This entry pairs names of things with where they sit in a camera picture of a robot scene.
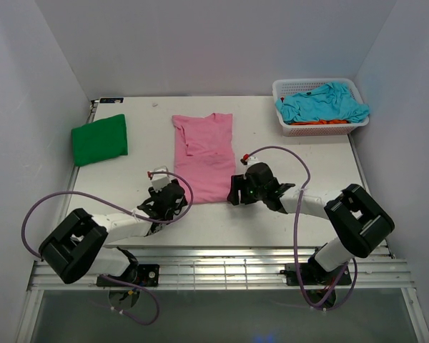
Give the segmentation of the pink t shirt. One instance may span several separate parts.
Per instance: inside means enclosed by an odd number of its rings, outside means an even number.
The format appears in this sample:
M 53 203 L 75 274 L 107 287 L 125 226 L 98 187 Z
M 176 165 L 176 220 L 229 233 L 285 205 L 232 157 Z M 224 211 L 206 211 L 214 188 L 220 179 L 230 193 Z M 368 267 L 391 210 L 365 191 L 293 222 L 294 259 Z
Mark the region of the pink t shirt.
M 227 201 L 236 171 L 233 115 L 174 115 L 174 172 L 191 186 L 195 204 Z

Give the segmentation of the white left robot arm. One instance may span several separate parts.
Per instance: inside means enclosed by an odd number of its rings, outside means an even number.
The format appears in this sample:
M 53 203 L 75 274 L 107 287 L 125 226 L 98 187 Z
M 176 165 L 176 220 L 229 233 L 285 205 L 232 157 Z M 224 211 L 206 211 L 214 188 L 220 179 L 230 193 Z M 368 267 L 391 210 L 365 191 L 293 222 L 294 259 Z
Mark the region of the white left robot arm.
M 39 256 L 65 284 L 97 274 L 97 285 L 146 285 L 137 258 L 115 242 L 148 237 L 180 220 L 194 201 L 194 192 L 181 176 L 165 168 L 148 174 L 149 196 L 133 210 L 112 205 L 113 214 L 71 211 L 40 244 Z

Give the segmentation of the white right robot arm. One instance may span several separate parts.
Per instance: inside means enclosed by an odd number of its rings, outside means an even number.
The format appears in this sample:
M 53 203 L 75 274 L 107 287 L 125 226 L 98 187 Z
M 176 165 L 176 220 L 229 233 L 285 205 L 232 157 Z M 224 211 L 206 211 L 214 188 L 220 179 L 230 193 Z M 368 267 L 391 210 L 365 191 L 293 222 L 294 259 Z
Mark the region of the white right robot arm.
M 326 283 L 353 257 L 368 257 L 395 229 L 392 218 L 359 184 L 340 192 L 296 190 L 294 184 L 278 182 L 266 163 L 252 156 L 242 163 L 241 204 L 262 202 L 274 212 L 305 214 L 331 223 L 336 237 L 300 267 L 303 277 L 310 276 L 318 284 Z

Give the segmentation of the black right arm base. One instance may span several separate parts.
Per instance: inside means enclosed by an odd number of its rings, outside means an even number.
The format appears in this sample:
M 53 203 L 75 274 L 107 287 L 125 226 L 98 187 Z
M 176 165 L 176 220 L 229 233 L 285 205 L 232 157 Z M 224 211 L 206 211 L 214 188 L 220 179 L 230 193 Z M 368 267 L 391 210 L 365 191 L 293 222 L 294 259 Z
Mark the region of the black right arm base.
M 302 293 L 304 300 L 313 309 L 320 311 L 330 311 L 341 307 L 352 294 L 358 273 L 355 270 L 353 275 L 350 274 L 347 264 L 336 267 L 331 272 L 324 269 L 313 267 L 310 263 L 300 265 L 301 283 L 297 278 L 297 271 L 294 264 L 286 264 L 285 268 L 280 270 L 280 274 L 285 276 L 287 286 L 318 286 L 319 289 L 304 289 Z M 338 301 L 336 286 L 350 286 L 346 296 Z

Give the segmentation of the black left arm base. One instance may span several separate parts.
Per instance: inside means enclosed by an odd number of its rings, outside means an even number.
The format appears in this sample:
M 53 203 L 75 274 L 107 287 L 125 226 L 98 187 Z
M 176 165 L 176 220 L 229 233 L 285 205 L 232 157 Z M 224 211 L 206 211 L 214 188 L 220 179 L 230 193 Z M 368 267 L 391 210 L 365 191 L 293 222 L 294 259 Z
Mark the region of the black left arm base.
M 158 304 L 153 293 L 144 291 L 144 288 L 157 287 L 159 285 L 158 264 L 138 264 L 129 267 L 121 276 L 108 275 L 97 277 L 96 286 L 110 288 L 108 299 L 110 304 L 119 310 L 128 310 L 138 304 L 142 295 L 151 297 L 154 304 Z

